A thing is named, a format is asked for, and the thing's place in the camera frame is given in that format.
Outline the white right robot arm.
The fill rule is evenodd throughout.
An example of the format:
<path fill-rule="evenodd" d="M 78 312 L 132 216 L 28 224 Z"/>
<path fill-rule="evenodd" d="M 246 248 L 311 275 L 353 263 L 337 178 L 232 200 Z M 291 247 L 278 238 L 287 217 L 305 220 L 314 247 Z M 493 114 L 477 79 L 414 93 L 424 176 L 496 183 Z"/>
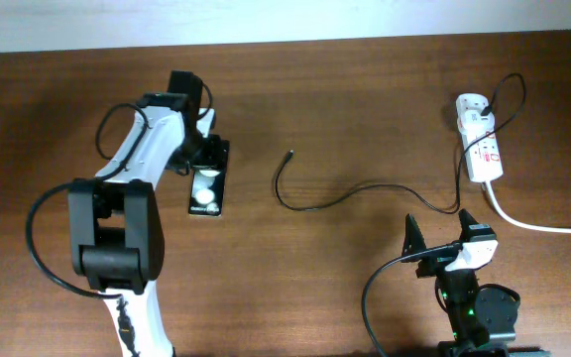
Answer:
<path fill-rule="evenodd" d="M 520 295 L 497 285 L 481 285 L 476 272 L 492 262 L 499 242 L 494 229 L 465 209 L 459 212 L 461 232 L 449 244 L 428 248 L 414 217 L 405 217 L 401 257 L 417 264 L 418 278 L 433 278 L 435 294 L 453 332 L 440 342 L 442 356 L 508 356 L 515 340 Z"/>

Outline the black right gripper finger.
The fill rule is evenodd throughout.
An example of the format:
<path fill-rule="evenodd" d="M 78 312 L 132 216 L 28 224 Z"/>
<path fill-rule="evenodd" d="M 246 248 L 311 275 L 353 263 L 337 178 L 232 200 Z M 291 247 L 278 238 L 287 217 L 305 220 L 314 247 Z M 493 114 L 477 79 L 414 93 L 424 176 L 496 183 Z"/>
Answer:
<path fill-rule="evenodd" d="M 412 214 L 405 217 L 404 240 L 401 257 L 404 263 L 417 262 L 423 258 L 426 251 L 424 237 Z"/>
<path fill-rule="evenodd" d="M 462 242 L 478 241 L 489 235 L 489 226 L 479 223 L 466 209 L 458 213 L 461 225 L 460 240 Z"/>

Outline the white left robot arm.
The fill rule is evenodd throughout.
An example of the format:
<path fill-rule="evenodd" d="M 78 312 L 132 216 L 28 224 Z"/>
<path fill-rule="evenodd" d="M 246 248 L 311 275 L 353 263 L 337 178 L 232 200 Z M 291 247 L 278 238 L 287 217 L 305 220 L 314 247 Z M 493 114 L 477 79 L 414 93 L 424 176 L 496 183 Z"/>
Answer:
<path fill-rule="evenodd" d="M 94 178 L 67 193 L 74 271 L 107 306 L 124 356 L 173 356 L 158 301 L 165 237 L 156 188 L 165 172 L 190 176 L 188 212 L 223 210 L 230 143 L 214 134 L 216 114 L 203 80 L 175 70 L 163 92 L 131 107 L 127 137 Z"/>

